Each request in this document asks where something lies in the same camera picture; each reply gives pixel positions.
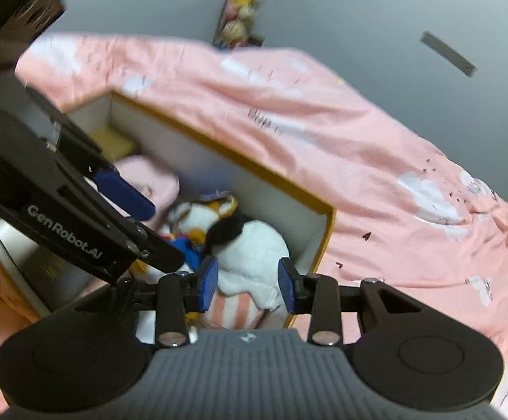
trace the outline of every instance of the fabric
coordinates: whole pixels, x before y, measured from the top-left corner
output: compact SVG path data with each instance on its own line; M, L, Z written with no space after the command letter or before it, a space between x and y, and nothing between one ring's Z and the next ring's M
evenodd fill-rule
M227 296L217 289L209 310L202 314L202 324L210 329L253 329L258 326L264 313L247 292Z
M218 286L226 296L248 292L260 310L283 304L277 283L277 264L289 257L283 237L269 224L257 219L245 223L231 243L214 247L219 261Z
M292 50L61 35L37 40L17 74L65 110L113 89L332 204L318 271L342 285L383 278L490 336L506 364L493 406L508 416L508 204L332 71ZM1 336L28 323L16 317Z

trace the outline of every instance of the stuffed animal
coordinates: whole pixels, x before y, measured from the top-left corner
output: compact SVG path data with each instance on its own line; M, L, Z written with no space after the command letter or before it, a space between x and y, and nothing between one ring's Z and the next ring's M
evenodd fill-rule
M258 15L258 11L256 9L255 4L251 4L248 6L242 6L237 13L237 19L239 19L247 28L252 28L254 25L254 20Z
M274 310L282 303L277 264L289 257L285 240L269 224L232 214L211 226L205 251L219 262L218 287L227 296L248 292L256 306Z
M200 196L194 202L177 205L168 213L169 232L174 236L188 237L193 245L203 248L211 226L233 214L237 207L237 200L228 192Z
M179 204L168 221L165 232L188 237L196 250L217 258L223 294L248 292L262 310L283 303L277 264L289 257L287 244L269 224L243 215L233 195L218 192Z
M221 30L218 44L225 45L231 49L246 44L248 41L248 30L240 20L231 20Z

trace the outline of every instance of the white cloud print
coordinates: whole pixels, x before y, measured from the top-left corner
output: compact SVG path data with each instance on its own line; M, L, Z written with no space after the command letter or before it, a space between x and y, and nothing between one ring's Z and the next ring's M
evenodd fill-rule
M77 43L68 37L41 36L31 44L28 52L42 58L59 74L81 71L81 63L76 59Z
M421 180L415 172L398 178L398 184L413 194L419 211L414 218L431 227L443 230L449 240L462 241L468 229L454 206L444 200L443 193L431 180Z
M472 194L476 196L489 196L494 198L489 186L487 186L484 181L475 179L468 172L460 172L460 181Z

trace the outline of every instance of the pink comforter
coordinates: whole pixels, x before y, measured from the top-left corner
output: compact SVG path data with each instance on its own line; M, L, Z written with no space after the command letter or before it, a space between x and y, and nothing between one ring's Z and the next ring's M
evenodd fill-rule
M332 71L292 50L53 36L17 74L63 110L115 89L333 204L319 271L345 285L383 278L489 336L506 366L493 405L508 416L508 204ZM31 320L15 304L8 319L16 313L0 303L0 340ZM305 318L294 325L306 333ZM357 338L352 315L344 327Z

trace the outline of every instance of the screw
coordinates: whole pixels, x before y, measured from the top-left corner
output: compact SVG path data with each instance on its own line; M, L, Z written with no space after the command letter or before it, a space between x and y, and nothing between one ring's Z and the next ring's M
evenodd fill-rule
M133 252L136 256L139 256L139 248L132 240L126 240L127 248Z
M340 335L335 331L322 330L317 331L312 335L312 341L317 345L331 346L337 344L340 340Z
M186 343L186 336L178 331L166 331L159 335L159 342L165 347L179 347Z
M136 228L137 228L138 234L140 234L142 237L147 236L147 231L143 227L141 227L140 225L137 225Z

